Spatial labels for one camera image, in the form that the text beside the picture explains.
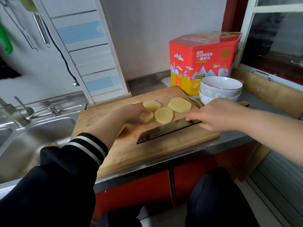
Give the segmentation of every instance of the cabinet door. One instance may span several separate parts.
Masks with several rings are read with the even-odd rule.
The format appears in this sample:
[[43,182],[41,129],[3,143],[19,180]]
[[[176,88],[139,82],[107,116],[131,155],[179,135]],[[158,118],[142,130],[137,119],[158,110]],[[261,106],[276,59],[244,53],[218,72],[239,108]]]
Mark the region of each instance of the cabinet door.
[[172,195],[168,170],[135,180],[96,194],[93,218],[110,210],[143,204],[154,215],[172,208]]
[[257,142],[253,141],[175,167],[173,172],[176,205],[186,203],[198,180],[212,169],[224,167],[230,173],[232,179],[235,179],[256,145]]

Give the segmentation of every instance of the cleaver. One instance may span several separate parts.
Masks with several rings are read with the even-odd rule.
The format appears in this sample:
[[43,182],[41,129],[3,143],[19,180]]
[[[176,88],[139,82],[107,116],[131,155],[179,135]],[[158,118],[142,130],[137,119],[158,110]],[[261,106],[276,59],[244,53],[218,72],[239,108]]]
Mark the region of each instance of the cleaver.
[[[241,101],[238,104],[248,107],[249,103],[246,101]],[[181,118],[178,120],[175,120],[173,122],[169,122],[168,124],[162,125],[155,127],[153,129],[150,129],[148,131],[142,132],[138,138],[137,144],[161,137],[163,135],[167,135],[169,133],[181,130],[183,128],[198,124],[202,121],[200,120],[191,120],[191,121],[186,121],[186,118]]]

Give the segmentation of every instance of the dark pants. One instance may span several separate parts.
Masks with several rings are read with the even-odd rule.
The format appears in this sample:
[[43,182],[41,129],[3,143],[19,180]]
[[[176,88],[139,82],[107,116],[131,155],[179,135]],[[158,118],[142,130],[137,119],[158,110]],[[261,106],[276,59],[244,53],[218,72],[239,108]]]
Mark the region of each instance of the dark pants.
[[[100,227],[140,226],[136,218],[142,206],[108,212]],[[195,185],[187,203],[185,227],[259,226],[248,202],[224,168],[204,175]]]

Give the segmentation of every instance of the black cable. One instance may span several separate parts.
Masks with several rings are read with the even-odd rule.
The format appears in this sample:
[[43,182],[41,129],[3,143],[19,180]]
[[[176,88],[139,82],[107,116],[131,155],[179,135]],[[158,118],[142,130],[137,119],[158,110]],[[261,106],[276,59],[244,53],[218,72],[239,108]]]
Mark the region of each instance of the black cable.
[[74,75],[73,75],[73,74],[71,73],[71,71],[69,70],[68,63],[67,63],[65,57],[63,56],[61,50],[58,48],[58,46],[57,46],[56,43],[54,42],[53,38],[51,37],[51,34],[50,34],[50,32],[49,32],[49,30],[48,30],[48,27],[46,26],[44,20],[43,20],[43,23],[44,23],[44,26],[45,26],[45,28],[46,28],[46,30],[47,30],[47,33],[48,33],[49,37],[51,38],[51,41],[53,42],[53,44],[55,45],[56,49],[57,49],[57,50],[59,51],[59,53],[61,54],[61,57],[62,57],[62,59],[63,59],[64,62],[65,62],[67,71],[68,71],[68,72],[70,73],[70,75],[74,78],[75,83],[77,84],[77,86],[80,86],[80,84],[78,83],[78,80],[76,79],[76,77],[74,77]]

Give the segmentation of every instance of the hand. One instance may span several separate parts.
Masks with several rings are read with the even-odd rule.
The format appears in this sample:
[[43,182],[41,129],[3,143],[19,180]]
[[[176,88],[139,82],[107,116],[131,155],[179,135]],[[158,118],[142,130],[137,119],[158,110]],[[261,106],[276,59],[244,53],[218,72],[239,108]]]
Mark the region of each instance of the hand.
[[252,109],[237,104],[230,99],[213,99],[197,112],[190,113],[186,120],[198,119],[203,123],[199,126],[209,131],[231,131],[240,130],[246,115]]
[[143,106],[142,103],[129,104],[124,107],[121,107],[115,111],[117,116],[123,116],[125,123],[140,123],[143,121],[140,119],[142,113],[149,113],[150,111]]

